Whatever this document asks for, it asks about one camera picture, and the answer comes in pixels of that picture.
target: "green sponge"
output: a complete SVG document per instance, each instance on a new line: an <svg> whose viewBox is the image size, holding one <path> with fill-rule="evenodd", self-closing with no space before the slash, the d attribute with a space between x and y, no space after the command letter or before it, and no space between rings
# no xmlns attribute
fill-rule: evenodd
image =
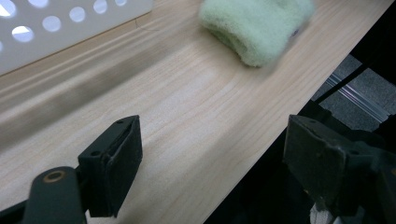
<svg viewBox="0 0 396 224"><path fill-rule="evenodd" d="M250 66L276 61L314 13L311 0L205 0L201 24Z"/></svg>

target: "screw hole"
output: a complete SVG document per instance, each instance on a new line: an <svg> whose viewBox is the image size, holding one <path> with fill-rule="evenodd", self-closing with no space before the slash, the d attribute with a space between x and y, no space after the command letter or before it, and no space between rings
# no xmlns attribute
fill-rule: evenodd
<svg viewBox="0 0 396 224"><path fill-rule="evenodd" d="M91 153L91 156L99 156L100 154L101 154L100 151L93 151Z"/></svg>
<svg viewBox="0 0 396 224"><path fill-rule="evenodd" d="M43 180L45 183L53 183L64 178L64 175L65 175L64 171L54 171L44 176Z"/></svg>

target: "black mechanical arm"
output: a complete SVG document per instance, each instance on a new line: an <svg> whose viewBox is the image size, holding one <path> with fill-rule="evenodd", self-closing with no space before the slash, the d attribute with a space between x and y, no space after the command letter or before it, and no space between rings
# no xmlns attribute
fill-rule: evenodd
<svg viewBox="0 0 396 224"><path fill-rule="evenodd" d="M142 161L138 116L114 122L78 156L79 166L38 175L29 199L0 212L0 223L87 223L116 217Z"/></svg>
<svg viewBox="0 0 396 224"><path fill-rule="evenodd" d="M348 217L361 206L370 223L396 223L395 154L290 116L284 162L318 209Z"/></svg>

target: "light wood surface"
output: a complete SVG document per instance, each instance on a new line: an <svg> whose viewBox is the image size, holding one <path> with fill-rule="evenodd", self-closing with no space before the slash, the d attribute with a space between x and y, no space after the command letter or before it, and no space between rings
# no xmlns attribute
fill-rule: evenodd
<svg viewBox="0 0 396 224"><path fill-rule="evenodd" d="M279 63L261 69L199 25L201 2L157 0L136 21L0 77L0 210L138 114L144 158L120 216L89 223L202 223L392 1L317 0Z"/></svg>

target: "wood grain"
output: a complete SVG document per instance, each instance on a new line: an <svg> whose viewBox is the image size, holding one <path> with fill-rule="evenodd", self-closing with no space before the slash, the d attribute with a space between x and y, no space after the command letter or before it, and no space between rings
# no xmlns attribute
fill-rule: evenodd
<svg viewBox="0 0 396 224"><path fill-rule="evenodd" d="M271 68L249 68L203 29L199 0L149 14L0 77L0 210L56 166L78 165L113 121L141 117L144 158L114 218L202 223L391 0L317 0Z"/></svg>

